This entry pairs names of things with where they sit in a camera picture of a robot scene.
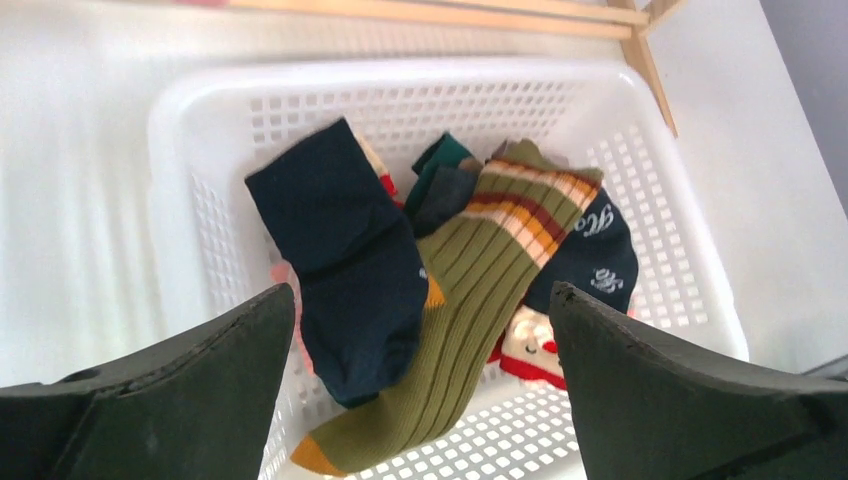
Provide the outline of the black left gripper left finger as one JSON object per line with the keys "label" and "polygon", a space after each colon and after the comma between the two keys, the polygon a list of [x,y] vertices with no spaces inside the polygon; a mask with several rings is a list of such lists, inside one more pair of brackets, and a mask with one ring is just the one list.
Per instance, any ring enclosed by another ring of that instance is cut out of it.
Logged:
{"label": "black left gripper left finger", "polygon": [[254,479],[295,314],[276,285],[148,348],[1,391],[5,479]]}

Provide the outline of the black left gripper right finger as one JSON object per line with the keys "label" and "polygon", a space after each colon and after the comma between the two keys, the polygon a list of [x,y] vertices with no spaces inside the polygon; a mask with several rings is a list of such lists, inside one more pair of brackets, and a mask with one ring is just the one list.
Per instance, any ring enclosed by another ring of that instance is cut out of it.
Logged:
{"label": "black left gripper right finger", "polygon": [[702,348],[568,283],[551,293],[591,479],[843,479],[847,385]]}

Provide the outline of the navy sock white lettering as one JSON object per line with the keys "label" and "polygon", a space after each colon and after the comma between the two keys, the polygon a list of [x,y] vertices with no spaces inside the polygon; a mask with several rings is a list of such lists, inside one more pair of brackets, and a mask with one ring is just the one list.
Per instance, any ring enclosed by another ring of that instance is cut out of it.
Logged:
{"label": "navy sock white lettering", "polygon": [[630,228],[602,189],[532,281],[489,361],[521,380],[564,390],[566,382],[549,318],[554,284],[570,283],[626,313],[638,272]]}

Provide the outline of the navy sock striped cuff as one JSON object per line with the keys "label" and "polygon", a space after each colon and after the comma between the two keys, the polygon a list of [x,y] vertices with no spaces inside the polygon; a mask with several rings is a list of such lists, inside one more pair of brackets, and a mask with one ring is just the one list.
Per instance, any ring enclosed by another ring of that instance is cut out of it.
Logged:
{"label": "navy sock striped cuff", "polygon": [[245,184],[299,278],[300,335],[329,394],[353,408],[397,384],[420,344],[427,274],[349,123],[299,140]]}

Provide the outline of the olive sock orange heel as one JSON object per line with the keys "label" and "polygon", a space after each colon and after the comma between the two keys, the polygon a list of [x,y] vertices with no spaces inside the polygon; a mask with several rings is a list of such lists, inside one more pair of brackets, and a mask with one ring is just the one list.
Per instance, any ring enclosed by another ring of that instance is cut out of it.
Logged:
{"label": "olive sock orange heel", "polygon": [[598,168],[552,163],[529,140],[488,160],[464,209],[417,243],[429,290],[407,374],[375,399],[311,430],[291,462],[345,477],[451,430],[532,281],[603,178]]}

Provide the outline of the dark teal sock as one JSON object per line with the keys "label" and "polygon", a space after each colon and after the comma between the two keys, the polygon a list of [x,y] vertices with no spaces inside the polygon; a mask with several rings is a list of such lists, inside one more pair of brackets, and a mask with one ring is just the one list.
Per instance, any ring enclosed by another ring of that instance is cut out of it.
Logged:
{"label": "dark teal sock", "polygon": [[419,211],[440,167],[456,168],[472,153],[449,132],[443,133],[416,160],[412,171],[417,175],[406,201],[405,214],[412,218]]}

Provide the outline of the navy blue sock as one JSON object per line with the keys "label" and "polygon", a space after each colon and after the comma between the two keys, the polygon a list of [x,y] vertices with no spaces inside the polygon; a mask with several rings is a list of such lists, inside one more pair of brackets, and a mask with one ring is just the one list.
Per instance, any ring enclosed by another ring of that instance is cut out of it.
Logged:
{"label": "navy blue sock", "polygon": [[416,239],[431,235],[460,213],[472,198],[478,171],[440,167],[419,211],[412,217]]}

